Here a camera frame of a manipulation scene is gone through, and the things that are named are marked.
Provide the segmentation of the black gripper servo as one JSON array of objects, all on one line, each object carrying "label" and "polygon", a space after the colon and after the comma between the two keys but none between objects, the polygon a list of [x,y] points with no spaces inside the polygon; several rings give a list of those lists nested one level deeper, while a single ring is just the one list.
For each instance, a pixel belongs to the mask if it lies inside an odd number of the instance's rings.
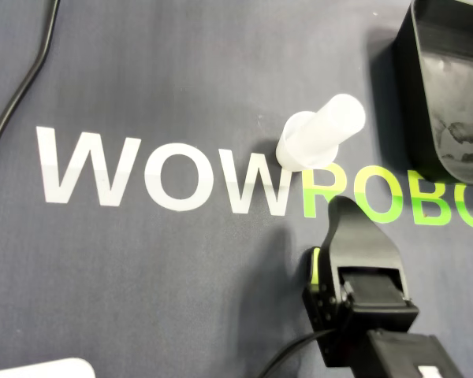
[{"label": "black gripper servo", "polygon": [[355,201],[335,196],[328,218],[324,242],[307,251],[303,300],[313,329],[333,331],[319,344],[325,363],[347,365],[369,331],[407,332],[419,309],[397,246]]}]

